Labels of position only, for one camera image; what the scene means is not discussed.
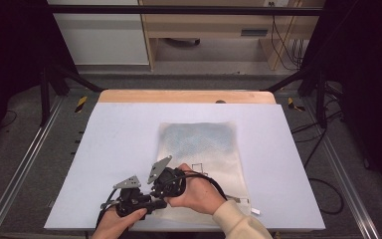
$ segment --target white cabinet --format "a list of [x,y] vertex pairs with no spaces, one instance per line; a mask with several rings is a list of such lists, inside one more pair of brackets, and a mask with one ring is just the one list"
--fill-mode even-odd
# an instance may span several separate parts
[[[136,0],[48,0],[48,3],[137,5]],[[54,15],[76,65],[148,65],[139,15]]]

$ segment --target metal bracket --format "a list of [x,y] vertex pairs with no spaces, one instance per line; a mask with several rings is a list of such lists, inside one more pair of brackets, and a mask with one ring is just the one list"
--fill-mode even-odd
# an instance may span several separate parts
[[165,169],[167,164],[169,164],[171,159],[172,159],[172,155],[169,155],[169,156],[155,162],[151,166],[151,171],[150,171],[150,175],[148,176],[147,184],[152,183],[153,181],[155,181],[160,176],[160,173],[162,173],[162,171]]
[[141,183],[139,182],[138,177],[133,175],[129,177],[128,179],[118,183],[117,185],[114,185],[113,189],[135,188],[140,186],[141,186]]

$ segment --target black device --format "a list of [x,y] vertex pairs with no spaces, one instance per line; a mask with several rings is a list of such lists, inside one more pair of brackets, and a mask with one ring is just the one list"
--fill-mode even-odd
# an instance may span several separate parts
[[[98,227],[104,214],[111,206],[116,208],[116,213],[119,217],[127,216],[141,208],[146,208],[147,214],[151,214],[157,209],[166,208],[167,203],[164,197],[178,197],[182,195],[186,189],[187,177],[200,177],[208,180],[227,199],[222,188],[213,178],[192,170],[182,171],[179,168],[167,167],[171,159],[172,156],[167,156],[152,165],[147,181],[147,184],[153,183],[149,194],[141,192],[139,189],[141,183],[136,176],[129,177],[115,185],[107,201],[100,206],[101,211],[95,228]],[[112,200],[114,193],[118,189],[120,189],[119,196]]]

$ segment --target hand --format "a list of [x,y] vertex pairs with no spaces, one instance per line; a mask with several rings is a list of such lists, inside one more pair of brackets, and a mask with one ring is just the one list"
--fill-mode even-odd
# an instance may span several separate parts
[[[192,170],[185,163],[178,168],[186,174]],[[165,198],[172,207],[188,207],[200,213],[213,215],[226,201],[208,180],[199,177],[188,177],[186,180],[187,187],[181,196]]]
[[93,239],[116,239],[127,227],[138,221],[145,215],[147,209],[142,208],[125,217],[119,217],[114,207],[110,207],[101,219],[100,224],[93,235]]

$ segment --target aluminum rail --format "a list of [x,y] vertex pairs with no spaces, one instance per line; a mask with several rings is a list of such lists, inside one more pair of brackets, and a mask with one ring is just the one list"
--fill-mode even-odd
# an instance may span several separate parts
[[337,11],[322,8],[231,6],[136,6],[136,5],[26,5],[29,10],[70,14],[181,14],[181,15],[275,15],[322,16]]
[[6,214],[8,213],[12,203],[14,202],[15,197],[20,191],[20,188],[24,182],[24,179],[26,178],[28,172],[30,171],[31,166],[33,165],[33,162],[35,161],[36,156],[40,148],[42,147],[43,142],[45,141],[46,136],[48,135],[48,132],[51,129],[55,121],[55,118],[58,115],[59,110],[61,109],[63,100],[64,100],[64,97],[56,98],[52,108],[51,116],[49,117],[48,121],[46,122],[44,126],[39,127],[39,130],[37,131],[36,136],[33,139],[32,143],[30,144],[29,149],[27,150],[26,154],[21,160],[20,165],[17,168],[17,171],[15,172],[10,183],[5,189],[5,192],[3,193],[0,199],[0,226]]
[[[302,98],[303,104],[308,109],[308,113],[311,116],[313,121],[316,121],[315,110],[312,101]],[[322,130],[317,126],[318,133],[322,133]],[[349,178],[346,170],[344,169],[339,156],[336,153],[336,150],[333,147],[333,144],[330,141],[330,138],[325,135],[323,139],[323,149],[327,154],[327,158],[330,162],[330,166],[336,176],[337,182],[340,185],[342,193],[346,198],[346,203],[352,211],[352,215],[355,218],[355,221],[359,227],[359,230],[362,233],[362,236],[365,239],[379,239],[380,235],[378,234],[377,229],[367,212],[367,209],[362,202],[358,192],[355,189],[355,186],[352,183],[352,180]]]

